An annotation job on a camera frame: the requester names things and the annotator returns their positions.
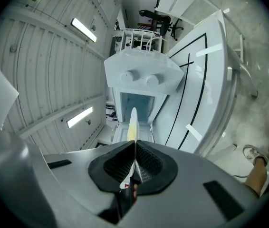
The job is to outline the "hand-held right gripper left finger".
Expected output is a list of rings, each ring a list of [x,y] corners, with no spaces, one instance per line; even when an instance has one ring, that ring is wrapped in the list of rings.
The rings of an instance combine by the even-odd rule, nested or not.
[[[135,161],[135,142],[120,142],[112,151],[93,159],[88,174],[94,184],[104,192],[118,193]]]

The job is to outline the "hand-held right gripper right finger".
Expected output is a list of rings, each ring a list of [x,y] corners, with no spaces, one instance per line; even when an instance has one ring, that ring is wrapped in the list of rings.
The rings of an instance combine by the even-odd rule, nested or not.
[[[153,195],[164,191],[178,174],[176,161],[153,148],[150,142],[136,142],[136,162],[141,174],[138,195]]]

